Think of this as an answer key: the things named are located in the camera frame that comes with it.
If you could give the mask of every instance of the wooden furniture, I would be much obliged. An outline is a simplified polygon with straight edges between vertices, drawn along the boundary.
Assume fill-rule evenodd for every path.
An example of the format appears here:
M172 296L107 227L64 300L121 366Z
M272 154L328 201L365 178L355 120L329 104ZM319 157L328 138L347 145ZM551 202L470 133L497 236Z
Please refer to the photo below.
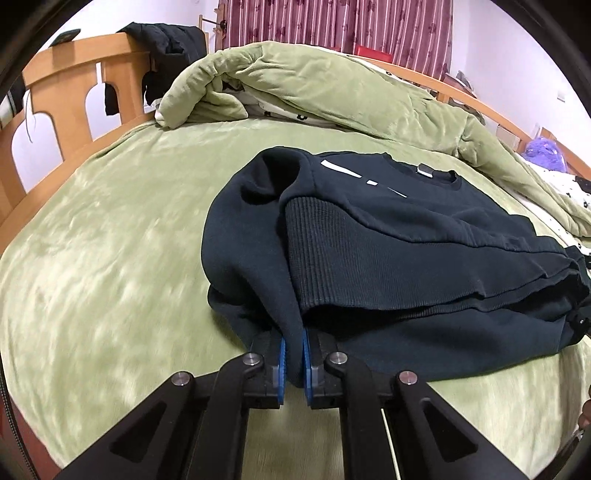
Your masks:
M203 22L215 25L212 31L212 33L216 36L215 51L222 49L223 39L226 37L226 4L220 1L217 8L215 8L213 11L216 13L215 21L208 20L207 18L204 18L203 15L199 15L199 21L197 22L197 26L199 27L199 29L205 33L207 53L209 53L209 32L206 32L203 29Z
M98 82L97 63L104 82L117 91L122 125L93 141L86 95ZM22 75L33 112L53 122L63 163L25 195L12 157L12 138L25 112L0 131L0 254L82 162L150 118L141 87L149 69L147 51L125 33L63 43L33 57Z
M224 11L223 6L218 9L218 22L223 20ZM216 49L221 48L222 40L222 35L216 38ZM465 91L392 63L371 58L364 60L404 80L435 90L436 98L441 102L455 99L476 109L517 136L520 145L531 140L510 120ZM101 65L104 81L112 84L117 91L122 125L93 141L85 100L90 89L97 84L97 63ZM148 53L124 33L57 45L33 57L23 72L25 84L31 91L33 111L45 112L52 119L63 163L25 194L11 150L14 133L24 121L24 113L19 113L0 131L0 254L88 157L113 143L131 128L152 118L152 114L144 114L141 92L141 80L149 67ZM590 168L566 147L559 145L565 152L571 171L591 179ZM59 468L18 411L17 417L41 478L53 478ZM6 418L0 420L1 435L15 448ZM17 450L14 450L14 454L20 460Z

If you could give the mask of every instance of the wooden headboard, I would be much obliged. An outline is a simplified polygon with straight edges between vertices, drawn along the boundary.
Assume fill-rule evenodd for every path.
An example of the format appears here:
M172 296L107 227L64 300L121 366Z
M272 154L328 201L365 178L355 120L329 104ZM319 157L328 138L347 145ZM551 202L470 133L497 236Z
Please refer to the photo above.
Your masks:
M117 92L121 126L93 141L86 96L98 83L99 62L103 81ZM25 194L12 156L12 139L25 112L0 131L0 254L89 156L153 117L144 113L141 87L149 69L146 49L125 33L63 43L33 57L22 73L31 107L51 118L63 163Z

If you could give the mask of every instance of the phone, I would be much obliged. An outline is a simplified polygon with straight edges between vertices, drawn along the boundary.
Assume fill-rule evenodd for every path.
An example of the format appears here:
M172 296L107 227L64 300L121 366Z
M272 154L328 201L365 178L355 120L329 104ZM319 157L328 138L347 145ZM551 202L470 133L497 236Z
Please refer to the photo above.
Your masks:
M78 36L78 33L80 33L79 28L76 28L74 30L68 30L67 32L62 32L56 38L53 39L53 42L51 42L49 46L55 47L60 43L67 43L69 41L72 41Z

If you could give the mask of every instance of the curtain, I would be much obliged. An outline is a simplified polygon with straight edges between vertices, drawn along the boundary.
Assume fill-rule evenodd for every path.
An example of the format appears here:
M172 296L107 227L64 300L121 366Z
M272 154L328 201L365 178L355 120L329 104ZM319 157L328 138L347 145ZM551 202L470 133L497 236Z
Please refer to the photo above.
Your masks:
M353 53L357 45L437 79L452 57L453 0L227 0L225 47L263 40Z

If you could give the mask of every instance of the black jacket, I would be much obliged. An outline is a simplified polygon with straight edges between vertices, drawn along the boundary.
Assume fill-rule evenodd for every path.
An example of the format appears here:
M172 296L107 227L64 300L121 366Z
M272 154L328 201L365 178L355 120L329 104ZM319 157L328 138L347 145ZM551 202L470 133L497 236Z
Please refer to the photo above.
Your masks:
M142 42L154 60L156 71L146 73L142 80L142 91L148 104L162 98L179 73L207 54L205 34L197 27L132 22L119 31ZM117 93L108 84L105 87L105 112L107 115L119 113Z

